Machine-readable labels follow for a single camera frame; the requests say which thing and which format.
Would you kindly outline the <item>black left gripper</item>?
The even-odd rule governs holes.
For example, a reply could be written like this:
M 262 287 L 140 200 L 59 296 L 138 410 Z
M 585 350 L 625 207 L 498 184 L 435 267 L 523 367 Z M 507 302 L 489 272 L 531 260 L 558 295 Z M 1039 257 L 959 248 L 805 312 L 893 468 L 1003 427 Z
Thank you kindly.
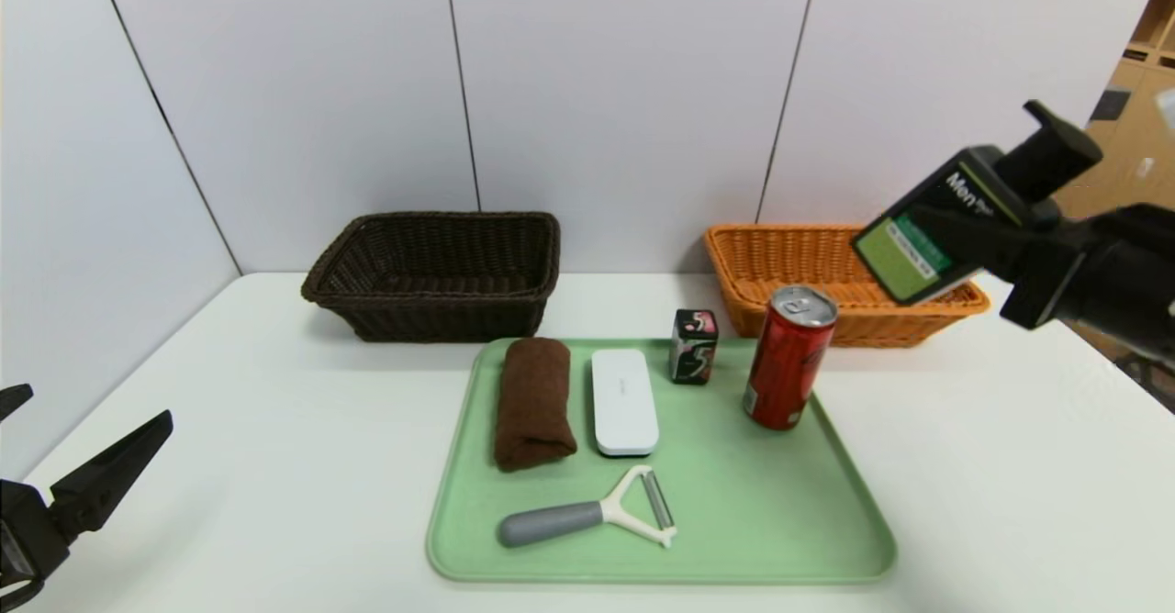
M 33 396 L 29 384 L 4 388 L 0 422 Z M 51 507 L 38 489 L 4 480 L 4 587 L 42 581 L 62 566 L 68 543 L 105 527 L 172 433 L 173 415 L 164 409 L 51 485 Z

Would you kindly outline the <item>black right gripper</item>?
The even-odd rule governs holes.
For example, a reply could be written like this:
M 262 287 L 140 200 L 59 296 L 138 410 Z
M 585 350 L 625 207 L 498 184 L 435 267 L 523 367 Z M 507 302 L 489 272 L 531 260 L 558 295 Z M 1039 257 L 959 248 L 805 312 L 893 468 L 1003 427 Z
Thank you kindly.
M 1040 202 L 1023 227 L 927 204 L 908 215 L 958 264 L 1015 277 L 1003 319 L 1029 331 L 1063 319 L 1127 346 L 1171 345 L 1170 208 L 1122 206 L 1058 225 L 1058 203 Z

